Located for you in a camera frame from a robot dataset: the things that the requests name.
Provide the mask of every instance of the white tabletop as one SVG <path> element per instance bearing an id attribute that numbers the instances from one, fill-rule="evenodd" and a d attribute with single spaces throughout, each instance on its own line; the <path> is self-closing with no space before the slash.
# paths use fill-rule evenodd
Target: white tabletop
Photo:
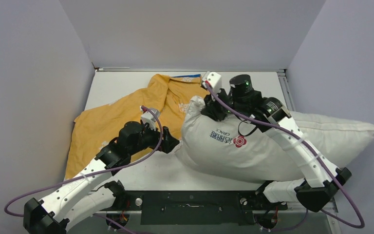
<path id="1" fill-rule="evenodd" d="M 145 88 L 155 74 L 182 76 L 205 72 L 97 72 L 91 85 L 86 110 L 116 101 L 137 89 Z M 219 72 L 226 92 L 228 81 L 239 74 L 249 74 L 253 88 L 264 97 L 276 97 L 285 103 L 275 72 Z M 260 184 L 247 183 L 213 175 L 202 174 L 184 166 L 175 155 L 154 153 L 150 158 L 125 168 L 110 180 L 120 180 L 126 190 L 255 190 Z"/>

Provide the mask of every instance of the yellow cloth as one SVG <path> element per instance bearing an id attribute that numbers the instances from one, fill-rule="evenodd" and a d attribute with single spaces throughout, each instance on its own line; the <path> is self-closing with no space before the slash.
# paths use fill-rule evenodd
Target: yellow cloth
<path id="1" fill-rule="evenodd" d="M 126 122 L 140 121 L 141 105 L 159 110 L 161 124 L 169 128 L 172 136 L 180 139 L 190 99 L 195 95 L 204 97 L 208 94 L 200 87 L 200 82 L 201 77 L 154 75 L 147 88 L 139 89 L 115 103 L 82 112 L 75 119 L 65 177 L 72 178 L 84 169 L 102 147 L 118 136 Z M 133 155 L 131 161 L 149 152 L 151 149 L 143 150 Z"/>

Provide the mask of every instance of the robotic arm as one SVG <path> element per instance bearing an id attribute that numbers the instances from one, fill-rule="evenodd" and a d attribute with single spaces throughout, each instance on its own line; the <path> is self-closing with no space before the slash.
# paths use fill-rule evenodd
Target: robotic arm
<path id="1" fill-rule="evenodd" d="M 152 109 L 159 116 L 159 111 Z M 131 156 L 146 148 L 154 148 L 160 140 L 160 132 L 155 128 L 155 119 L 144 112 L 140 122 L 130 121 L 124 125 L 118 137 L 107 146 L 75 177 L 83 179 L 65 184 L 40 200 L 30 199 L 24 206 L 24 228 L 30 234 L 64 234 L 76 223 L 95 212 L 117 205 L 125 200 L 124 187 L 120 181 L 112 181 L 101 186 L 97 192 L 88 193 L 97 185 L 115 175 L 118 171 L 85 176 L 130 163 Z M 163 127 L 163 139 L 159 150 L 169 153 L 179 143 Z"/>
<path id="2" fill-rule="evenodd" d="M 239 75 L 232 78 L 229 95 L 221 88 L 221 76 L 217 73 L 208 73 L 203 77 L 203 86 L 206 85 L 212 87 L 218 98 L 231 109 L 249 118 L 268 123 L 269 126 L 253 124 L 287 152 L 305 177 L 286 182 L 267 181 L 258 189 L 259 197 L 262 196 L 271 203 L 300 202 L 307 209 L 318 212 L 332 199 L 339 188 L 319 164 L 317 157 L 320 157 L 341 185 L 344 185 L 351 177 L 352 174 L 347 168 L 339 169 L 306 139 L 306 134 L 303 134 L 287 108 L 278 99 L 264 98 L 261 92 L 255 91 L 249 75 Z M 222 106 L 211 95 L 205 97 L 205 103 L 206 107 L 202 110 L 202 114 L 215 121 L 223 120 L 230 113 L 230 110 Z M 296 134 L 298 139 L 274 128 L 273 125 Z M 302 144 L 303 141 L 312 146 L 317 156 L 314 156 Z"/>

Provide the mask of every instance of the red flower logo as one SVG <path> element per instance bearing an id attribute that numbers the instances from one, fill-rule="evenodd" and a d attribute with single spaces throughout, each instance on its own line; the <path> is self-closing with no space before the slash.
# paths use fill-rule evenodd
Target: red flower logo
<path id="1" fill-rule="evenodd" d="M 244 139 L 243 136 L 238 136 L 233 139 L 233 143 L 236 145 L 237 148 L 240 148 L 247 143 L 247 140 Z"/>

